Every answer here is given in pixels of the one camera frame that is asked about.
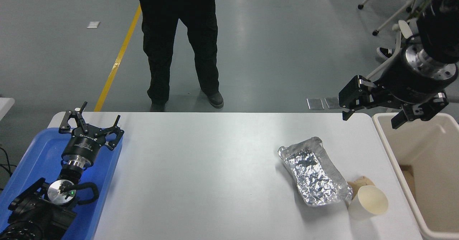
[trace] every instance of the paper cup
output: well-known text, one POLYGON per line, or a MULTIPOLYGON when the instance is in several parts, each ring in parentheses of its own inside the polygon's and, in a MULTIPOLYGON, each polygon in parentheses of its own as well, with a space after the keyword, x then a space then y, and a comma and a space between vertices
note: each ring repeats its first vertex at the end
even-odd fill
POLYGON ((376 186, 362 186, 349 205, 349 214, 354 219, 369 219, 387 211, 389 201, 376 186))

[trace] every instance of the aluminum foil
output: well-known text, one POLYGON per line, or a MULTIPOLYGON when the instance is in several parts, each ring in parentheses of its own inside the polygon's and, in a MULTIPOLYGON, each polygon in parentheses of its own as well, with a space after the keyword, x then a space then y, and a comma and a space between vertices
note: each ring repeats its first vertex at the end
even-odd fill
POLYGON ((352 198, 352 188, 335 168, 318 137, 288 148, 282 146, 278 153, 307 205, 321 206, 352 198))

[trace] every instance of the trash bin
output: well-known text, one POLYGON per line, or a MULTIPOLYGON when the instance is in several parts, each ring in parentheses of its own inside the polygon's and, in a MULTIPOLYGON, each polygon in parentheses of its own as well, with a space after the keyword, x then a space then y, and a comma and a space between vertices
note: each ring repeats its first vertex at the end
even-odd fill
POLYGON ((459 126, 448 114, 394 130, 396 113, 373 122, 426 239, 459 240, 459 126))

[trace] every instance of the black shoe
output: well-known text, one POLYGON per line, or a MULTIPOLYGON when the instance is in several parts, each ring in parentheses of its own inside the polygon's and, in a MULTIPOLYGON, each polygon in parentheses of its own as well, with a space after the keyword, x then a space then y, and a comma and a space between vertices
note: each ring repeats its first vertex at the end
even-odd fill
POLYGON ((207 98, 209 99, 210 105, 214 108, 223 108, 223 97, 220 92, 207 96, 207 98))
POLYGON ((150 112, 164 112, 166 104, 153 104, 151 103, 150 112))
POLYGON ((383 48, 383 47, 378 47, 376 49, 376 52, 378 53, 378 55, 381 57, 381 58, 384 58, 384 59, 389 59, 392 57, 392 55, 394 54, 394 50, 395 49, 392 49, 392 48, 383 48))

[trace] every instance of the concrete floor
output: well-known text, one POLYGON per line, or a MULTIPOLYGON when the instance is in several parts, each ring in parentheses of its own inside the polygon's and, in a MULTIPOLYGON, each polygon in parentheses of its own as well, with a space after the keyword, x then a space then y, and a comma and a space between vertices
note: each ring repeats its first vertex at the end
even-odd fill
MULTIPOLYGON (((166 111, 310 112, 306 98, 337 96, 354 75, 367 75, 380 64, 376 47, 394 45, 390 28, 377 37, 372 31, 405 0, 371 0, 358 10, 360 1, 216 0, 225 106, 214 109, 200 92, 186 28, 179 23, 166 111)), ((0 0, 0 93, 16 100, 0 121, 0 144, 11 163, 18 164, 54 114, 83 101, 87 111, 94 109, 138 5, 138 0, 0 0), (89 21, 101 21, 99 28, 87 29, 89 21)), ((140 24, 141 18, 102 111, 149 109, 140 24)), ((458 94, 458 83, 448 90, 458 94)), ((459 119, 457 110, 450 104, 445 112, 459 119)), ((0 187, 6 181, 7 174, 0 173, 0 187)))

